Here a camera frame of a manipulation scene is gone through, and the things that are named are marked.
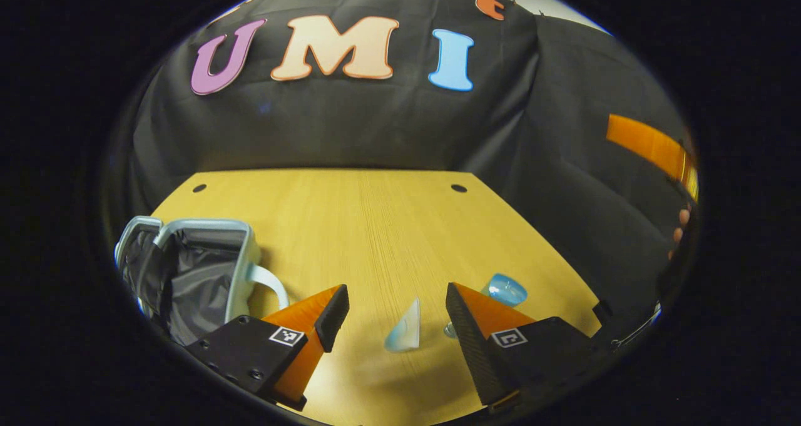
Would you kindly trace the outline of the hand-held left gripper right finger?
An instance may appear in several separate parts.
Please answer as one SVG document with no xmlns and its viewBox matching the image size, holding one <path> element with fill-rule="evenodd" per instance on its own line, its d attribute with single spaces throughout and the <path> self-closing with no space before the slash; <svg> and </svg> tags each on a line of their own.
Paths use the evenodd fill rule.
<svg viewBox="0 0 801 426">
<path fill-rule="evenodd" d="M 563 397 L 611 353 L 558 316 L 533 320 L 454 281 L 446 309 L 478 397 L 489 410 Z"/>
</svg>

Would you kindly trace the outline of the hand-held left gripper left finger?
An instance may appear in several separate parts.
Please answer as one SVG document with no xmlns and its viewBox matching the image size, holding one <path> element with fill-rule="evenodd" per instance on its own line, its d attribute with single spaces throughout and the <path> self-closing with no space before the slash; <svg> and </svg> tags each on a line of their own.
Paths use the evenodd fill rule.
<svg viewBox="0 0 801 426">
<path fill-rule="evenodd" d="M 301 411 L 349 309 L 348 287 L 340 284 L 263 318 L 237 316 L 185 349 L 255 397 Z"/>
</svg>

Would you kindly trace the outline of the light blue suitcase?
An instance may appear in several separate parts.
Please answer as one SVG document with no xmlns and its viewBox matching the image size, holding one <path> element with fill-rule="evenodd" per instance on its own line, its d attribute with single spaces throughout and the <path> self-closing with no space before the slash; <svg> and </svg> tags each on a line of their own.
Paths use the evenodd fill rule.
<svg viewBox="0 0 801 426">
<path fill-rule="evenodd" d="M 262 266 L 248 223 L 184 218 L 164 223 L 136 216 L 114 251 L 118 274 L 138 309 L 178 345 L 190 345 L 241 315 L 255 287 L 268 287 L 278 309 L 291 304 L 277 276 Z"/>
</svg>

